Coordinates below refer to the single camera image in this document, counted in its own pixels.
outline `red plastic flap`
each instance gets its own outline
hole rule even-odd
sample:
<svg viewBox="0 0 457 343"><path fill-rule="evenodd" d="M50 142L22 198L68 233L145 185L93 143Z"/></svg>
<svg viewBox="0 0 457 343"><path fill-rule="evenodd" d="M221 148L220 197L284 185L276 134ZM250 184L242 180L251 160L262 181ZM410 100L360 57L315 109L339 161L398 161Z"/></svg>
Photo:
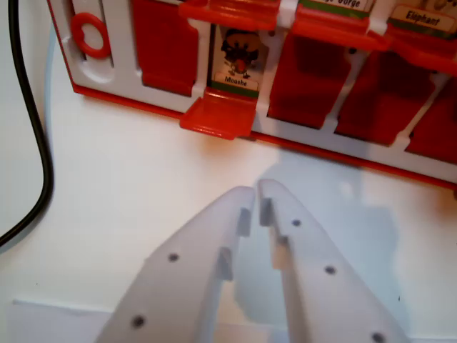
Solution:
<svg viewBox="0 0 457 343"><path fill-rule="evenodd" d="M398 29L391 24L386 36L392 41L392 49L409 63L457 76L457 62L453 60L457 53L455 40Z"/></svg>
<svg viewBox="0 0 457 343"><path fill-rule="evenodd" d="M336 133L389 145L433 93L431 72L372 52L340 110Z"/></svg>
<svg viewBox="0 0 457 343"><path fill-rule="evenodd" d="M413 130L406 151L457 164L457 79L450 80Z"/></svg>
<svg viewBox="0 0 457 343"><path fill-rule="evenodd" d="M192 19L257 31L274 30L280 0L188 0L179 14Z"/></svg>
<svg viewBox="0 0 457 343"><path fill-rule="evenodd" d="M197 74L199 32L179 16L177 5L132 0L132 9L143 83L190 96Z"/></svg>
<svg viewBox="0 0 457 343"><path fill-rule="evenodd" d="M363 20L331 14L298 5L292 32L328 43L363 50L387 51L390 41L368 29L369 19Z"/></svg>
<svg viewBox="0 0 457 343"><path fill-rule="evenodd" d="M257 99L237 94L206 89L182 116L183 129L209 134L224 139L249 136L256 115Z"/></svg>
<svg viewBox="0 0 457 343"><path fill-rule="evenodd" d="M289 34L268 116L320 129L351 70L342 46Z"/></svg>

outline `cartoon character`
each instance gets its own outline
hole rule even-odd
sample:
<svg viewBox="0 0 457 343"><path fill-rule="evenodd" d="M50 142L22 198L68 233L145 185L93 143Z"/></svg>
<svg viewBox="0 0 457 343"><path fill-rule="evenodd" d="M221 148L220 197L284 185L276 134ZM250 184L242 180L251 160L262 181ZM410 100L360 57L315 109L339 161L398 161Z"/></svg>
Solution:
<svg viewBox="0 0 457 343"><path fill-rule="evenodd" d="M226 53L226 60L230 66L230 75L243 74L243 78L248 79L248 69L253 65L253 61L258 58L258 48L260 38L257 33L229 29L226 38L222 43L221 50Z"/></svg>

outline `screw hole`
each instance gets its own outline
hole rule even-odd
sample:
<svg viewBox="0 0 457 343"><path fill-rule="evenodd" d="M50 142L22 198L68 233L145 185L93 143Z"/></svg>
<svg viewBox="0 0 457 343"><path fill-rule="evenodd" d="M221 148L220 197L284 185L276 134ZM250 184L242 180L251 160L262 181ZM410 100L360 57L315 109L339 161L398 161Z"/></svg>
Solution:
<svg viewBox="0 0 457 343"><path fill-rule="evenodd" d="M170 262L176 262L179 260L179 255L176 253L172 253L169 255L169 261Z"/></svg>
<svg viewBox="0 0 457 343"><path fill-rule="evenodd" d="M324 268L327 274L334 275L336 274L336 269L334 266L327 266Z"/></svg>
<svg viewBox="0 0 457 343"><path fill-rule="evenodd" d="M144 319L143 316L135 316L132 320L131 320L131 326L134 328L134 329L139 329L140 327L142 327L144 325L144 322L146 320Z"/></svg>
<svg viewBox="0 0 457 343"><path fill-rule="evenodd" d="M374 334L372 334L371 339L375 343L384 343L386 341L384 336L382 334L380 334L379 332L375 332Z"/></svg>

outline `open red flap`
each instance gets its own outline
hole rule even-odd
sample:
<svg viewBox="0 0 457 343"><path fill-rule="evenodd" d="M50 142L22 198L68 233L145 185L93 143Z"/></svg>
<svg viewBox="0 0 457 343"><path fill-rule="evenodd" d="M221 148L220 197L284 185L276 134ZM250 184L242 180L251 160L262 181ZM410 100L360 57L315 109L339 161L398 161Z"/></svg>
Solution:
<svg viewBox="0 0 457 343"><path fill-rule="evenodd" d="M257 31L274 30L280 0L188 0L179 5L180 15L229 26Z"/></svg>
<svg viewBox="0 0 457 343"><path fill-rule="evenodd" d="M298 5L292 32L340 46L362 50L386 51L390 42L379 34L368 31L369 19L350 18Z"/></svg>
<svg viewBox="0 0 457 343"><path fill-rule="evenodd" d="M425 69L457 76L455 40L446 40L388 25L386 36L392 41L392 50L409 63Z"/></svg>
<svg viewBox="0 0 457 343"><path fill-rule="evenodd" d="M257 99L207 88L182 116L183 129L224 139L249 136L256 115Z"/></svg>

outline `red compartment door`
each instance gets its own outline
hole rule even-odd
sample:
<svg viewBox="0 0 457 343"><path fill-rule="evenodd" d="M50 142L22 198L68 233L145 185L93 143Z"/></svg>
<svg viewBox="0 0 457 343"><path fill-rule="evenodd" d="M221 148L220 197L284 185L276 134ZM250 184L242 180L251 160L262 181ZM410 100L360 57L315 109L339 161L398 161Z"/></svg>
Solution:
<svg viewBox="0 0 457 343"><path fill-rule="evenodd" d="M289 34L271 87L268 116L321 128L351 70L344 48Z"/></svg>
<svg viewBox="0 0 457 343"><path fill-rule="evenodd" d="M457 164L457 79L450 80L416 125L406 151Z"/></svg>
<svg viewBox="0 0 457 343"><path fill-rule="evenodd" d="M389 145L433 93L431 72L372 52L340 110L336 133Z"/></svg>
<svg viewBox="0 0 457 343"><path fill-rule="evenodd" d="M197 74L199 32L178 15L177 5L131 1L143 83L190 96Z"/></svg>

